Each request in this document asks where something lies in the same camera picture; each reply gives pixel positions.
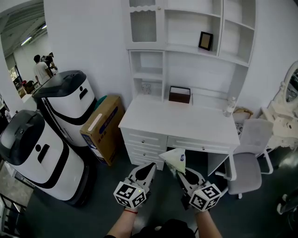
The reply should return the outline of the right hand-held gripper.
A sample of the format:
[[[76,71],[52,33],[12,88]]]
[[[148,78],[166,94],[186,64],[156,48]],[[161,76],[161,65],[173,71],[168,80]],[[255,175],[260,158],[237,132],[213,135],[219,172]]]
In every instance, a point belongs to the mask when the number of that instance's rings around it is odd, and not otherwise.
[[[193,207],[204,212],[214,207],[221,197],[217,186],[193,169],[186,168],[185,173],[177,172],[176,178],[183,190],[181,202],[186,210]]]

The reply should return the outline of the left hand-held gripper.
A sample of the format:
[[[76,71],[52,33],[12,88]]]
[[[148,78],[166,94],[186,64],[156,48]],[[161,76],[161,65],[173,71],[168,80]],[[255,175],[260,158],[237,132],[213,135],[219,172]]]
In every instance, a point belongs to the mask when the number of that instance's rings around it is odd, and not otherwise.
[[[128,175],[134,180],[133,185],[119,182],[113,195],[116,201],[131,209],[139,207],[147,200],[150,194],[149,187],[152,184],[156,174],[156,163],[150,162],[134,168]]]

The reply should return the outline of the pale green plastic packet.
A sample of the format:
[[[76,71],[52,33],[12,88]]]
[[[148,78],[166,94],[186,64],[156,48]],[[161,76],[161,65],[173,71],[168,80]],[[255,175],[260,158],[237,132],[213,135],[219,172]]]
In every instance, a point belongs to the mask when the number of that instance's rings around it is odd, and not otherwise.
[[[177,172],[185,175],[186,172],[186,156],[185,149],[175,148],[170,151],[159,154],[169,167],[172,174],[175,176]]]

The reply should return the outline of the person's left forearm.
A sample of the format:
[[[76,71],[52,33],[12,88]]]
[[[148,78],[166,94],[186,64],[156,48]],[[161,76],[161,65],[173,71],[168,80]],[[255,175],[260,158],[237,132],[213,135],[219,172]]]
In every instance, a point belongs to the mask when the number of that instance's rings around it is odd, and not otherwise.
[[[130,238],[137,214],[137,209],[124,208],[116,223],[103,238]]]

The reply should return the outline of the person's right forearm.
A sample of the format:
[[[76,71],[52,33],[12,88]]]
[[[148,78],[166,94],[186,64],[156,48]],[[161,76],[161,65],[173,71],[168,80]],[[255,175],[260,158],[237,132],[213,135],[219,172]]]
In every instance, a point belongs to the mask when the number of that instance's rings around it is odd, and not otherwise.
[[[199,238],[223,238],[208,210],[194,209]]]

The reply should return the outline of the white desk with hutch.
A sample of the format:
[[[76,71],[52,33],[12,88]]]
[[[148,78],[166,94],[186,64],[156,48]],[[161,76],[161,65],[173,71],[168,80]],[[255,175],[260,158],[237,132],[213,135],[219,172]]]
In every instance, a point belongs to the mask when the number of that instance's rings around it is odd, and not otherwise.
[[[257,0],[165,0],[163,50],[128,50],[133,100],[123,132],[148,132],[228,145],[208,154],[208,174],[225,162],[239,138],[223,110],[239,99],[256,36]],[[201,32],[213,34],[211,50],[198,47]],[[151,94],[142,93],[151,84]],[[190,88],[188,104],[169,101],[171,86]],[[129,155],[132,164],[155,161]]]

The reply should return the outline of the grey office chair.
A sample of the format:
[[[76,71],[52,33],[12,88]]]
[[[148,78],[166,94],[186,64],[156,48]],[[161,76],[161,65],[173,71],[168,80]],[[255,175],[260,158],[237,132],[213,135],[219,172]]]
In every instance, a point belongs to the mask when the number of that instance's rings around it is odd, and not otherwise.
[[[239,199],[247,192],[257,190],[262,184],[262,174],[272,174],[273,166],[266,151],[272,136],[273,123],[264,119],[247,119],[244,121],[240,135],[240,145],[226,158],[225,172],[216,171],[217,176],[227,180],[228,192]],[[257,157],[264,155],[268,172],[262,172]]]

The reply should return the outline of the person's black clothing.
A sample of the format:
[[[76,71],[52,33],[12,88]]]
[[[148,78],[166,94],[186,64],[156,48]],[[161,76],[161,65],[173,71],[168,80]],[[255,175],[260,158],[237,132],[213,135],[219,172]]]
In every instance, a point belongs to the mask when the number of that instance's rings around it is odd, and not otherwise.
[[[130,238],[196,238],[195,233],[190,229],[187,223],[170,219],[161,225],[159,230],[154,226],[146,226],[139,233]]]

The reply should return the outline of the brown cardboard box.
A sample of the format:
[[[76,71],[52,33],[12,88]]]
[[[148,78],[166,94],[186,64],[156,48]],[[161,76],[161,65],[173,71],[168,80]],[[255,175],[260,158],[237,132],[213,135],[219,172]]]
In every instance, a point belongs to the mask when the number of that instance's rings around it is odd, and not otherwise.
[[[124,143],[119,128],[124,113],[121,97],[108,95],[80,129],[90,150],[101,163],[108,166],[113,164],[116,153]]]

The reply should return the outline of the black wheeled base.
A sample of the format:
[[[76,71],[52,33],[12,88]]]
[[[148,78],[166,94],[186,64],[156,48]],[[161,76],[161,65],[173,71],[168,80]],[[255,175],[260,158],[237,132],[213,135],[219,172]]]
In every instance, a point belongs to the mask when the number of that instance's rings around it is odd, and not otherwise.
[[[284,194],[277,205],[277,213],[282,215],[295,210],[298,207],[298,194]]]

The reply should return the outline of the white robot with black top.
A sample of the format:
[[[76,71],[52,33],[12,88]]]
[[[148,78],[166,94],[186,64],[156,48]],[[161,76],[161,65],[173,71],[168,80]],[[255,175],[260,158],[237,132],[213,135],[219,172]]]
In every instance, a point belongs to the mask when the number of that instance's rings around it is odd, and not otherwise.
[[[12,117],[0,135],[0,156],[35,187],[71,206],[84,204],[92,191],[90,161],[36,111],[21,110]]]
[[[93,113],[97,99],[84,72],[56,74],[33,94],[33,99],[42,115],[56,125],[69,143],[87,146],[80,129]]]

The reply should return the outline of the clear plastic bottle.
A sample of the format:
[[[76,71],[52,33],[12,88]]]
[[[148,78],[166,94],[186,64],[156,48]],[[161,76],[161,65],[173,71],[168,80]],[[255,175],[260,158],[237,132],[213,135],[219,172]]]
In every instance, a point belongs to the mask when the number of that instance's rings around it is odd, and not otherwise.
[[[231,97],[228,100],[227,107],[223,110],[223,114],[225,117],[230,117],[236,107],[237,99],[236,97]]]

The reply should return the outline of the teal round object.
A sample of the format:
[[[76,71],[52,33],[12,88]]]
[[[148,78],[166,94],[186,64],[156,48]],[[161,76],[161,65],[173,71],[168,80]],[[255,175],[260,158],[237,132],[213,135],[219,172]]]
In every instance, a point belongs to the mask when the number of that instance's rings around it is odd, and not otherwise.
[[[99,105],[107,98],[107,95],[101,97],[95,104],[94,111],[99,107]]]

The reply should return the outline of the dark brown open box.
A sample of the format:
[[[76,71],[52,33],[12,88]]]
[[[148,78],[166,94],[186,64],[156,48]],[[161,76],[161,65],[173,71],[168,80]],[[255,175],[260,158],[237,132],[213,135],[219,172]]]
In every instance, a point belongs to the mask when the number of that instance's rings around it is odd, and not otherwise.
[[[169,91],[169,101],[188,104],[190,102],[190,88],[171,86]]]

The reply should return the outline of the white vanity with oval mirror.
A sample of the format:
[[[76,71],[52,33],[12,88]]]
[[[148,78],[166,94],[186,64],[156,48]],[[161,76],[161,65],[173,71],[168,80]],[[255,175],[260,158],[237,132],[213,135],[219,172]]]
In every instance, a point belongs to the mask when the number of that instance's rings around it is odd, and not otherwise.
[[[261,108],[260,118],[273,123],[268,149],[298,148],[298,61],[290,66],[268,107]]]

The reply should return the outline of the black metal rack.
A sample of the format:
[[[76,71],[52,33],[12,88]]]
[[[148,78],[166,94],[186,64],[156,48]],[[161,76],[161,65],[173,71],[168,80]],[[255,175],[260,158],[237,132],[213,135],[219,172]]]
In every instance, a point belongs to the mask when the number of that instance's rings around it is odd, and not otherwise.
[[[21,238],[18,223],[27,207],[0,193],[0,236]]]

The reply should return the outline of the ribbed glass cabinet door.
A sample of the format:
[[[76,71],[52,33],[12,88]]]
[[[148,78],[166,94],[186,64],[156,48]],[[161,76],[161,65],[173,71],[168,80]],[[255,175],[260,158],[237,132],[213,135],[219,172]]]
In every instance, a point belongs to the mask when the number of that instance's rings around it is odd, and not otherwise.
[[[121,3],[126,48],[163,50],[166,45],[165,0],[121,0]]]

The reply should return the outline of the black picture frame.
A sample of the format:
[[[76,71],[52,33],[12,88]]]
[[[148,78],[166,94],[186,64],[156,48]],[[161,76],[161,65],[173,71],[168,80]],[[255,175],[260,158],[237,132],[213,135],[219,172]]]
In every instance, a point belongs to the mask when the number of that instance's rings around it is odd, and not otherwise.
[[[211,50],[213,41],[213,34],[207,32],[201,32],[198,47],[207,51]]]

